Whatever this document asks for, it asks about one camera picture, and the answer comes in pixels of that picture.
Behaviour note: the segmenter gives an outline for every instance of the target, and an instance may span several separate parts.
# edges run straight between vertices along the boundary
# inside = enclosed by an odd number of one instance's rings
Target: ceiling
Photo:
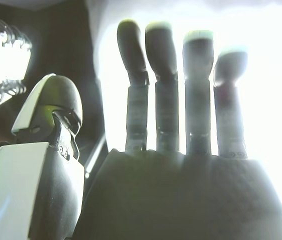
[[[66,0],[0,0],[0,4],[28,10],[40,10]]]

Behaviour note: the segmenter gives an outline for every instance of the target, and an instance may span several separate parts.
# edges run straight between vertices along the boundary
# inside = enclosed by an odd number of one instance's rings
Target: white backdrop
[[[126,141],[130,84],[117,45],[118,23],[124,18],[134,19],[143,32],[143,38],[149,22],[163,20],[171,23],[179,73],[180,150],[183,153],[183,37],[191,30],[209,29],[214,32],[216,57],[224,47],[243,45],[248,49],[247,70],[238,84],[247,153],[249,158],[263,163],[282,201],[282,5],[262,1],[263,5],[252,2],[250,7],[244,7],[244,4],[233,6],[229,2],[223,5],[221,2],[207,1],[208,4],[204,5],[202,1],[143,0],[129,3],[91,0],[88,3],[94,65],[102,91],[108,147],[124,151]],[[147,147],[156,149],[156,79],[149,64],[147,66],[150,76]],[[211,117],[212,152],[217,154],[214,106]]]

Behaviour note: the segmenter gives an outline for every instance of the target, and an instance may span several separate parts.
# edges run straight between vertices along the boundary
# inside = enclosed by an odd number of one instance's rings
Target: dark wall
[[[24,83],[26,94],[0,105],[0,141],[13,142],[13,122],[27,95],[46,74],[70,78],[77,86],[83,106],[83,125],[77,136],[80,161],[85,162],[104,132],[101,95],[93,67],[89,16],[82,0],[70,0],[41,11],[0,5],[0,19],[16,25],[32,41],[31,59]]]

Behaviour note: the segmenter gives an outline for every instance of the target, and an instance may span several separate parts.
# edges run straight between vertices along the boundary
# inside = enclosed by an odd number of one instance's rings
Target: bright white background
[[[238,83],[248,157],[260,160],[282,201],[282,6],[229,8],[215,11],[194,3],[132,7],[110,4],[94,35],[95,66],[102,90],[106,139],[109,149],[124,151],[129,79],[117,46],[117,26],[134,19],[142,31],[149,22],[168,21],[173,28],[179,72],[180,150],[185,152],[185,109],[182,47],[191,30],[214,32],[215,57],[224,47],[243,45],[248,66]],[[149,64],[148,149],[156,149],[155,76]],[[217,154],[215,112],[211,110],[212,152]]]

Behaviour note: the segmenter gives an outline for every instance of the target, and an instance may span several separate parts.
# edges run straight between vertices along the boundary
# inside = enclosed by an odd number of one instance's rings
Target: bright light
[[[221,49],[233,45],[244,45],[248,49],[246,74],[238,84],[247,153],[249,158],[262,162],[282,201],[282,6],[233,8],[215,12],[200,5],[169,1],[162,11],[146,7],[135,9],[138,10],[133,14],[117,14],[115,20],[112,18],[97,45],[96,70],[101,81],[108,148],[124,151],[126,142],[129,79],[117,46],[119,21],[124,18],[136,20],[143,31],[143,39],[144,29],[149,22],[166,20],[173,27],[179,73],[180,150],[183,153],[186,141],[183,37],[191,30],[209,29],[214,32],[215,56]],[[147,68],[150,77],[147,148],[155,150],[156,79],[149,64]],[[216,154],[213,94],[211,97],[211,141],[212,152]]]

